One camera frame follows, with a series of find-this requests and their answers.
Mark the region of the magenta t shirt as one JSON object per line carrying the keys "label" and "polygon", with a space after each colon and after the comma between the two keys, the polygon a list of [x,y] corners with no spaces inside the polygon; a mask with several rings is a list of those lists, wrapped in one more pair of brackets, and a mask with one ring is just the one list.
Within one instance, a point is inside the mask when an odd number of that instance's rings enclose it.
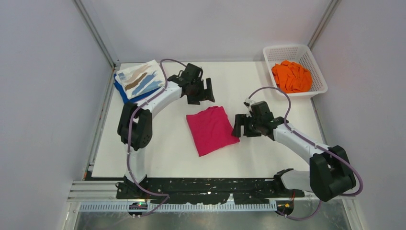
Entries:
{"label": "magenta t shirt", "polygon": [[239,138],[232,136],[233,128],[222,106],[186,115],[186,121],[200,157],[240,142]]}

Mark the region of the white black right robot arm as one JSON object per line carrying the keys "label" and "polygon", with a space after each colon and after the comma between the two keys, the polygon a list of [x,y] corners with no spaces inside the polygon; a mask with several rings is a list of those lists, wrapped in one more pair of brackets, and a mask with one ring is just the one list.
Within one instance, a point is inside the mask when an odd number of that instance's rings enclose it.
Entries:
{"label": "white black right robot arm", "polygon": [[275,117],[265,101],[244,101],[248,111],[235,116],[232,136],[268,137],[296,153],[309,166],[307,171],[288,168],[274,175],[273,190],[287,196],[293,189],[314,193],[327,202],[353,189],[357,182],[346,151],[341,146],[317,145],[279,116]]}

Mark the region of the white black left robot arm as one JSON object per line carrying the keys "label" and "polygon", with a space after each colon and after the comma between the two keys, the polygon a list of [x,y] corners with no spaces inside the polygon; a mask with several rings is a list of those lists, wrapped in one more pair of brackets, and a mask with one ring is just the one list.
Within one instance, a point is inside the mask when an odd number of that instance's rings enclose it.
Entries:
{"label": "white black left robot arm", "polygon": [[147,186],[145,170],[146,147],[153,137],[153,119],[165,107],[183,96],[187,103],[200,105],[203,101],[215,102],[211,78],[203,79],[203,69],[186,64],[178,74],[164,76],[162,89],[137,102],[127,102],[122,109],[117,133],[126,146],[126,172],[124,183],[135,198],[142,198]]}

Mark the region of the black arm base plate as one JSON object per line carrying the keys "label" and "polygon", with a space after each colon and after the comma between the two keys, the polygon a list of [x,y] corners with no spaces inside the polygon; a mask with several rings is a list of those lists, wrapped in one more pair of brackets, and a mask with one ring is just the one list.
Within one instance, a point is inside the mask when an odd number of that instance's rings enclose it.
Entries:
{"label": "black arm base plate", "polygon": [[302,190],[288,190],[272,178],[145,178],[140,186],[124,178],[116,184],[117,199],[141,199],[159,204],[264,204],[269,198],[304,197]]}

